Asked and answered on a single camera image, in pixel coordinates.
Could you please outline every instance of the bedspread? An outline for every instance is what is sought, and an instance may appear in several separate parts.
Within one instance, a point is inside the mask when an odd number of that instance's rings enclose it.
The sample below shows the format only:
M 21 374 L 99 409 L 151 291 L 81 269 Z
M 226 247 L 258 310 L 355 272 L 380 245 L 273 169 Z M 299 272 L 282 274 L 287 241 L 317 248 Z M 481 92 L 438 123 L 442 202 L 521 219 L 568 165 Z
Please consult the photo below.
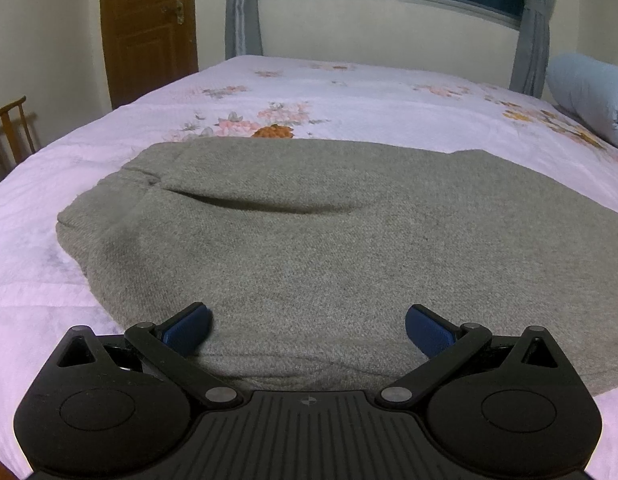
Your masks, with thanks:
M 74 324 L 121 330 L 59 247 L 58 213 L 151 144 L 250 136 L 274 123 L 293 128 L 296 138 L 485 150 L 618 212 L 618 150 L 549 104 L 497 87 L 428 72 L 244 56 L 151 92 L 47 146 L 0 183 L 0 460 L 20 478 L 30 470 L 12 416 L 58 340 Z M 588 471 L 616 480 L 618 388 L 596 401 L 604 431 Z

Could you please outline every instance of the logo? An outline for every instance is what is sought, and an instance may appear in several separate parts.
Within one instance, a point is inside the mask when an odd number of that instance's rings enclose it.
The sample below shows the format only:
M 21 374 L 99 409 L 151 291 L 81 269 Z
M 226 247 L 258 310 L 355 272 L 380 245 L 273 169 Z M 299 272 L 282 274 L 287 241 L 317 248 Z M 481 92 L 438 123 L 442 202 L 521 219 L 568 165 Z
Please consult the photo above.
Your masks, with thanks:
M 306 397 L 303 397 L 302 399 L 300 399 L 300 402 L 303 403 L 305 406 L 311 406 L 311 405 L 317 403 L 318 399 L 316 399 L 315 397 L 312 397 L 312 396 L 306 396 Z

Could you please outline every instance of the blue gripper pad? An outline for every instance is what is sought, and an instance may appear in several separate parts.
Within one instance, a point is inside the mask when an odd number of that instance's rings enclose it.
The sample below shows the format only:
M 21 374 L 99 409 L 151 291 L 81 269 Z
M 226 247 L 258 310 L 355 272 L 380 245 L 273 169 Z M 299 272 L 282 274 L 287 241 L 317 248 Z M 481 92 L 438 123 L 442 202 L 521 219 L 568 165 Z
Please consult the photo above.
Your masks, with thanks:
M 421 305 L 414 305 L 404 318 L 407 337 L 429 359 L 453 345 L 459 329 Z
M 162 332 L 161 341 L 180 355 L 188 356 L 205 340 L 210 325 L 211 311 L 206 305 L 192 304 L 159 327 Z

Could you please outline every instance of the door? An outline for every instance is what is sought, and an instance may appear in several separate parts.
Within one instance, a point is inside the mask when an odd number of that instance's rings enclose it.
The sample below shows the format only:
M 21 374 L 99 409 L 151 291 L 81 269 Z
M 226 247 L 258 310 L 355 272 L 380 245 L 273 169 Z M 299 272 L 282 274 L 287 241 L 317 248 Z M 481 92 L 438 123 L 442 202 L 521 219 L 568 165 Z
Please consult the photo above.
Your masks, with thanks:
M 100 0 L 111 105 L 198 71 L 194 0 Z

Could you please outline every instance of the door handle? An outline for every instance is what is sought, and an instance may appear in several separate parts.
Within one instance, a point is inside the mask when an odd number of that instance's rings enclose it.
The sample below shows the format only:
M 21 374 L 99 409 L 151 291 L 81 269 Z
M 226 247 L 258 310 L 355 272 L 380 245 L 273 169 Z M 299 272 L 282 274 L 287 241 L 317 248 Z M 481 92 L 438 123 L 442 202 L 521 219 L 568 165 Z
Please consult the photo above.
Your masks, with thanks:
M 175 14 L 178 19 L 178 25 L 182 25 L 185 22 L 185 6 L 182 0 L 176 0 L 175 8 L 163 6 L 163 14 Z

